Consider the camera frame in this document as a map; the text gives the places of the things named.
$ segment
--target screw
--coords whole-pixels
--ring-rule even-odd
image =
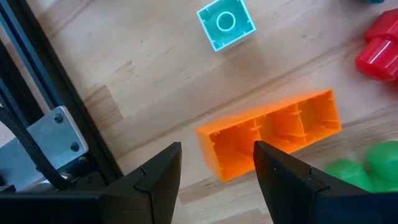
[[[63,116],[61,114],[56,114],[54,116],[54,121],[57,122],[58,124],[63,122]]]
[[[79,163],[80,164],[86,164],[88,162],[88,159],[84,156],[79,157]]]
[[[85,177],[85,181],[87,183],[91,183],[93,181],[93,179],[90,176]]]
[[[70,149],[71,149],[73,152],[79,151],[79,144],[77,144],[76,142],[72,142],[72,143],[70,144]]]

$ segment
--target teal brick stud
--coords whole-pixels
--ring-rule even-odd
[[[216,0],[197,14],[215,52],[230,49],[256,31],[243,0]]]
[[[380,4],[380,3],[383,3],[384,0],[368,0],[368,2],[371,4]]]

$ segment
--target wooden surface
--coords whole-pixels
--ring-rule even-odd
[[[253,172],[220,183],[206,168],[194,128],[212,119],[332,88],[343,131],[294,156],[322,169],[398,139],[398,85],[353,67],[361,34],[396,0],[246,0],[257,32],[224,54],[213,52],[195,14],[210,2],[29,1],[125,174],[182,142],[174,223],[272,223]]]

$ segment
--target metal plate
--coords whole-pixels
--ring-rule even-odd
[[[58,114],[62,116],[60,123],[54,119]],[[27,130],[56,169],[88,151],[87,143],[63,106],[54,108]],[[77,151],[71,150],[73,142],[78,144]],[[0,176],[5,184],[13,184],[17,191],[44,178],[16,138],[0,148]]]

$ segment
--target orange duplo brick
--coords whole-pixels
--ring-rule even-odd
[[[253,108],[196,128],[207,166],[222,181],[254,169],[254,142],[287,153],[341,130],[331,90],[312,91]]]

